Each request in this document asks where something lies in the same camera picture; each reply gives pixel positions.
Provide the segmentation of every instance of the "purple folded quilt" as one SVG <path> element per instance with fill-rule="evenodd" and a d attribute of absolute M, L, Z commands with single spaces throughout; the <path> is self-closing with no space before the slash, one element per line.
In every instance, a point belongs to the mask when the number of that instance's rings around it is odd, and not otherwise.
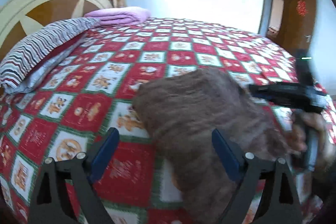
<path fill-rule="evenodd" d="M 89 12 L 85 17 L 100 19 L 100 25 L 136 25 L 143 23 L 151 16 L 149 10 L 141 7 L 125 7 L 101 9 Z"/>

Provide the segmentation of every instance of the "striped pillowcase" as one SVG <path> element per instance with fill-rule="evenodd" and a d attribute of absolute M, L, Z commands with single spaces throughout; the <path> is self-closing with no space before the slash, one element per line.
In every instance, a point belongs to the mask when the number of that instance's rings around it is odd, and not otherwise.
<path fill-rule="evenodd" d="M 53 22 L 19 41 L 0 63 L 0 86 L 16 88 L 53 49 L 96 27 L 95 18 L 73 18 Z"/>

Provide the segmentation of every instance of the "metal bolt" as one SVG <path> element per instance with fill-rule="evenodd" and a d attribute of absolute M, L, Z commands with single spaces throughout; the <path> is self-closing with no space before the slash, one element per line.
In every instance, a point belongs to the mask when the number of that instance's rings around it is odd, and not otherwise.
<path fill-rule="evenodd" d="M 53 158 L 48 157 L 48 158 L 46 158 L 46 159 L 44 160 L 44 162 L 45 162 L 46 164 L 50 164 L 50 163 L 53 162 Z"/>
<path fill-rule="evenodd" d="M 249 160 L 252 160 L 252 159 L 254 159 L 254 155 L 253 155 L 253 153 L 251 153 L 251 152 L 247 152 L 247 153 L 245 154 L 245 158 L 247 158 L 247 159 L 249 159 Z"/>
<path fill-rule="evenodd" d="M 85 158 L 85 153 L 84 152 L 79 152 L 77 155 L 76 155 L 76 158 L 78 158 L 78 159 L 84 159 Z"/>
<path fill-rule="evenodd" d="M 278 158 L 278 162 L 280 164 L 285 164 L 286 163 L 286 160 L 284 158 Z"/>

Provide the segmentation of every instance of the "bedspread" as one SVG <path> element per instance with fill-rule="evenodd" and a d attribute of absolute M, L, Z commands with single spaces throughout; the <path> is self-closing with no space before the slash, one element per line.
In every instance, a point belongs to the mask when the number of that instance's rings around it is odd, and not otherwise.
<path fill-rule="evenodd" d="M 26 223 L 43 160 L 71 159 L 115 127 L 121 142 L 94 184 L 115 223 L 192 223 L 182 209 L 169 162 L 155 151 L 132 109 L 137 89 L 160 77 L 207 66 L 227 71 L 241 86 L 293 82 L 297 79 L 291 58 L 260 35 L 186 19 L 150 18 L 139 25 L 86 31 L 84 43 L 34 92 L 0 97 L 0 181 L 6 203 Z M 323 90 L 318 83 L 316 88 Z M 254 100 L 273 114 L 280 130 L 290 130 L 290 109 Z M 328 103 L 323 116 L 335 143 L 336 110 L 330 97 Z M 304 178 L 296 177 L 302 203 L 309 190 Z M 71 181 L 67 188 L 84 223 Z M 244 223 L 252 221 L 259 201 L 260 195 Z"/>

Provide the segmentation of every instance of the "wooden headboard panel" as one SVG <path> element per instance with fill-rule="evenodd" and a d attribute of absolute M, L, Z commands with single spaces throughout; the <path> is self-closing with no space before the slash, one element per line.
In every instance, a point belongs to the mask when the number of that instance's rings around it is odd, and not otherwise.
<path fill-rule="evenodd" d="M 111 7 L 108 0 L 10 0 L 0 10 L 0 61 L 17 42 L 49 23 Z"/>

